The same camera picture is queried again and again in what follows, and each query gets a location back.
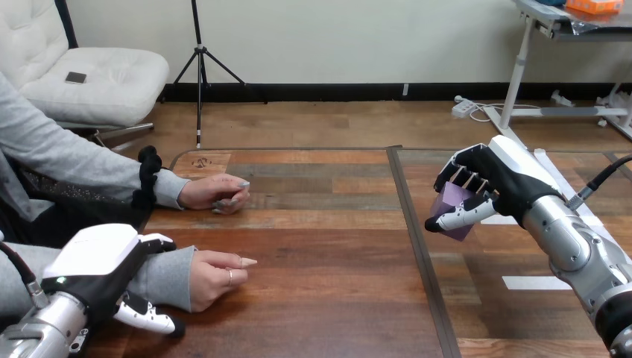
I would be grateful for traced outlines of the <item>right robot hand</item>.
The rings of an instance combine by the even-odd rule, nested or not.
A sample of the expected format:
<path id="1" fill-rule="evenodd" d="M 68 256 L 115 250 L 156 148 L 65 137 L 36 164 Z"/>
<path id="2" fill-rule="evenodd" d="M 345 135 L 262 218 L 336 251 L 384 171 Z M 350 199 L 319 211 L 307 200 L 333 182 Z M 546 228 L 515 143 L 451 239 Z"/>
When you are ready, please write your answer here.
<path id="1" fill-rule="evenodd" d="M 425 221 L 433 233 L 454 230 L 481 222 L 496 214 L 522 217 L 537 200 L 563 195 L 555 179 L 528 150 L 512 139 L 496 135 L 489 144 L 479 143 L 456 151 L 434 182 L 435 192 L 452 183 L 473 197 Z"/>

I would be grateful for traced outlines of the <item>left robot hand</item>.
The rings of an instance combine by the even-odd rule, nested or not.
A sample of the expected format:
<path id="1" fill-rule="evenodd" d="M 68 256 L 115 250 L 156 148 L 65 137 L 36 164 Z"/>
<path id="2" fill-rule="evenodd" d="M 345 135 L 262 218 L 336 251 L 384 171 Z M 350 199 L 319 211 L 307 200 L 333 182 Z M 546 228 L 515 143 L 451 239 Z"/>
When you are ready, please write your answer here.
<path id="1" fill-rule="evenodd" d="M 167 236 L 141 235 L 128 224 L 80 230 L 45 267 L 41 287 L 50 304 L 36 317 L 57 324 L 72 339 L 109 318 L 180 338 L 186 332 L 184 323 L 127 288 L 149 255 L 175 248 Z"/>

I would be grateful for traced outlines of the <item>person's hand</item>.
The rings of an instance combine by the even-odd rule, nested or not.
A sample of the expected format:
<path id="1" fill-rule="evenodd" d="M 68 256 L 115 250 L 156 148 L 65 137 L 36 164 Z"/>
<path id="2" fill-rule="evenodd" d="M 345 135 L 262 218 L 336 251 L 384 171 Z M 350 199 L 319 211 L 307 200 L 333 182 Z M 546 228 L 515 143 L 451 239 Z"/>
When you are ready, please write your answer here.
<path id="1" fill-rule="evenodd" d="M 203 312 L 222 295 L 246 283 L 247 269 L 257 263 L 233 253 L 194 252 L 189 280 L 191 311 Z"/>
<path id="2" fill-rule="evenodd" d="M 249 181 L 223 173 L 189 181 L 180 191 L 177 201 L 186 209 L 231 215 L 247 203 L 249 191 Z"/>

